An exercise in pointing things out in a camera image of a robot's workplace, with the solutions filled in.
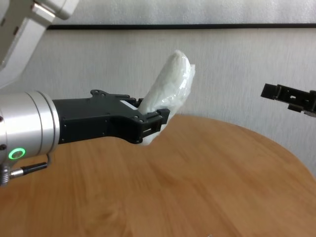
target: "white object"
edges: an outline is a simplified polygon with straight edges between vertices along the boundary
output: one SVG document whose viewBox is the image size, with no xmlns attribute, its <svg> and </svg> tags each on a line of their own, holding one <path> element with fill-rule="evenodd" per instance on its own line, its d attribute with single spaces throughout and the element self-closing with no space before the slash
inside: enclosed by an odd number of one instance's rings
<svg viewBox="0 0 316 237">
<path fill-rule="evenodd" d="M 177 50 L 167 60 L 152 88 L 140 104 L 138 111 L 147 114 L 158 109 L 169 109 L 168 121 L 185 103 L 190 92 L 195 65 L 191 65 L 186 55 Z M 148 145 L 160 132 L 143 139 L 142 145 Z"/>
<path fill-rule="evenodd" d="M 79 0 L 11 0 L 0 20 L 0 88 L 23 72 L 55 16 L 67 19 Z"/>
</svg>

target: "round wooden table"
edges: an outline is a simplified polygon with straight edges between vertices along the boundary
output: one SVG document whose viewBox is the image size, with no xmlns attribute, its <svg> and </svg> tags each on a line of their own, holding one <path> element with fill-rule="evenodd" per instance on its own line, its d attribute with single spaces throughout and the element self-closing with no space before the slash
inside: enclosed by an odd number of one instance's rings
<svg viewBox="0 0 316 237">
<path fill-rule="evenodd" d="M 147 147 L 110 137 L 60 145 L 47 170 L 0 188 L 0 203 L 3 237 L 316 235 L 316 183 L 293 154 L 191 116 Z"/>
</svg>

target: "green led light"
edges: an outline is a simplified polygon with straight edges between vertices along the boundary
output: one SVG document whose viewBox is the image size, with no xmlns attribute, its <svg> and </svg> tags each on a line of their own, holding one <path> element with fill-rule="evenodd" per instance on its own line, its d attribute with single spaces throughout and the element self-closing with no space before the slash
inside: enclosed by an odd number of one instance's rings
<svg viewBox="0 0 316 237">
<path fill-rule="evenodd" d="M 24 148 L 15 148 L 9 153 L 9 159 L 19 159 L 25 155 L 25 152 Z"/>
</svg>

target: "black line on wall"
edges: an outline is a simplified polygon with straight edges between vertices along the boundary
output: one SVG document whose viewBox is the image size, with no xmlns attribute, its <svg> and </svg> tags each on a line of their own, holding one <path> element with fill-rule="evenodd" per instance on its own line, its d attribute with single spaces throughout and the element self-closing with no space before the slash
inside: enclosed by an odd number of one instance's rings
<svg viewBox="0 0 316 237">
<path fill-rule="evenodd" d="M 48 30 L 201 30 L 201 29 L 273 29 L 316 28 L 308 24 L 197 24 L 197 25 L 51 25 Z"/>
</svg>

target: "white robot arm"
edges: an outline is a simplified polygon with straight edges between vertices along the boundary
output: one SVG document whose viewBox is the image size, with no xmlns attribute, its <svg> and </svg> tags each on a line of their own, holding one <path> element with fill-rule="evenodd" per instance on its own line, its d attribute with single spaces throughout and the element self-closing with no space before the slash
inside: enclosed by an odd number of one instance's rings
<svg viewBox="0 0 316 237">
<path fill-rule="evenodd" d="M 11 0 L 0 26 L 0 88 L 25 69 L 55 17 L 69 18 L 79 0 Z"/>
<path fill-rule="evenodd" d="M 79 0 L 11 0 L 0 24 L 0 88 L 26 67 L 47 26 L 67 19 Z M 0 95 L 0 185 L 46 168 L 58 144 L 114 136 L 138 144 L 160 131 L 170 111 L 146 115 L 140 100 L 92 90 L 86 99 L 51 100 L 34 91 Z M 48 162 L 12 170 L 21 158 L 47 154 Z"/>
</svg>

